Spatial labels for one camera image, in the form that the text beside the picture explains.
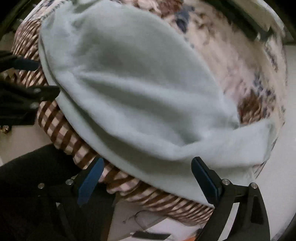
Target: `plaid fabric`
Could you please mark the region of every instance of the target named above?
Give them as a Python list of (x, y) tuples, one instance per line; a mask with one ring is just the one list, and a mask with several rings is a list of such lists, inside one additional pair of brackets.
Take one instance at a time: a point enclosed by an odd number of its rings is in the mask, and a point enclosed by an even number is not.
[[(34, 9), (34, 13), (16, 32), (14, 54), (39, 60), (38, 36), (42, 18), (66, 1), (44, 0)], [(287, 77), (279, 36), (273, 36), (266, 43), (250, 44), (221, 13), (199, 0), (196, 0), (194, 7), (182, 6), (187, 0), (121, 1), (160, 16), (179, 34), (184, 35), (184, 39), (207, 61), (224, 93), (237, 103), (242, 124), (270, 117), (275, 120), (277, 130), (280, 130), (284, 123), (282, 103)], [(183, 21), (180, 26), (177, 25), (178, 19)], [(42, 67), (34, 72), (15, 71), (11, 81), (26, 87), (47, 85)], [(72, 155), (80, 168), (86, 168), (99, 155), (75, 132), (56, 101), (42, 102), (37, 119), (55, 147)], [(255, 167), (257, 174), (263, 166)], [(161, 212), (187, 225), (205, 223), (213, 212), (212, 208), (205, 205), (154, 188), (108, 161), (99, 182), (107, 184), (109, 193), (118, 192), (129, 202), (149, 211)]]

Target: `light green cloth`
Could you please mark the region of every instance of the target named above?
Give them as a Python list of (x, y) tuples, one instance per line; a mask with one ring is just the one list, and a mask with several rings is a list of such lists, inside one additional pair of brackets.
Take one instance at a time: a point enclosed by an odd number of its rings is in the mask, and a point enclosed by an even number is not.
[(43, 21), (39, 55), (80, 137), (157, 188), (207, 204), (193, 157), (248, 185), (251, 167), (269, 154), (273, 124), (239, 128), (236, 106), (201, 57), (149, 12), (109, 0), (67, 2)]

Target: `gray-green cloth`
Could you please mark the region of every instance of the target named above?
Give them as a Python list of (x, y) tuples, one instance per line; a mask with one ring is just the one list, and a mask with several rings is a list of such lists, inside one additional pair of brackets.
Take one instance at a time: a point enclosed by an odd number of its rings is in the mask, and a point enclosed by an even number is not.
[(193, 157), (248, 185), (252, 166), (270, 153), (273, 123), (240, 127), (202, 58), (149, 12), (109, 0), (66, 2), (43, 21), (39, 55), (80, 137), (156, 188), (207, 204)]

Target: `beige floral cloth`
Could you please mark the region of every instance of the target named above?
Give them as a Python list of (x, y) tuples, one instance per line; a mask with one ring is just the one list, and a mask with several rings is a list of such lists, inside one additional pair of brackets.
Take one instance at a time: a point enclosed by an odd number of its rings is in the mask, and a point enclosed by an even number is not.
[[(42, 19), (65, 1), (45, 0), (34, 9), (16, 32), (14, 54), (39, 60), (38, 34)], [(208, 63), (217, 85), (237, 104), (242, 124), (272, 118), (279, 132), (284, 124), (287, 79), (279, 34), (273, 34), (267, 42), (251, 42), (222, 13), (199, 0), (118, 2), (158, 15), (183, 35), (193, 51), (199, 52)], [(11, 81), (27, 87), (47, 85), (42, 67), (34, 72), (16, 71)], [(79, 167), (86, 168), (99, 155), (79, 137), (55, 101), (42, 102), (37, 119), (56, 148), (72, 155)], [(254, 167), (255, 173), (259, 174), (262, 167)], [(118, 192), (129, 202), (149, 211), (161, 212), (187, 225), (205, 223), (213, 211), (205, 205), (156, 189), (108, 161), (99, 181), (107, 184), (109, 193)]]

